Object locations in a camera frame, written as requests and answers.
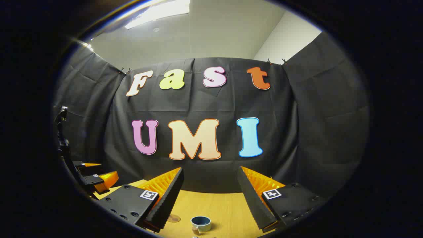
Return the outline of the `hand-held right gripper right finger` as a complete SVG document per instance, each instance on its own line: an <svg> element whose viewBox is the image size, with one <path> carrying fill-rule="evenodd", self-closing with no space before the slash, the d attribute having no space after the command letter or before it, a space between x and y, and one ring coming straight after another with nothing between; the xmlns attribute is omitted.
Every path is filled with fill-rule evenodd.
<svg viewBox="0 0 423 238"><path fill-rule="evenodd" d="M238 184L248 208L262 231L287 229L321 208L328 198L295 182L284 185L252 169L240 166Z"/></svg>

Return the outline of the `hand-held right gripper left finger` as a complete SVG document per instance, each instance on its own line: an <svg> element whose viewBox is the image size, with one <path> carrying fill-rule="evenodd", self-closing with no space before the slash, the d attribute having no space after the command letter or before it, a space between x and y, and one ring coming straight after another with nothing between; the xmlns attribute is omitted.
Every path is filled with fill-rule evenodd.
<svg viewBox="0 0 423 238"><path fill-rule="evenodd" d="M97 203L127 223L160 232L183 182L184 171L179 167L138 186L123 185Z"/></svg>

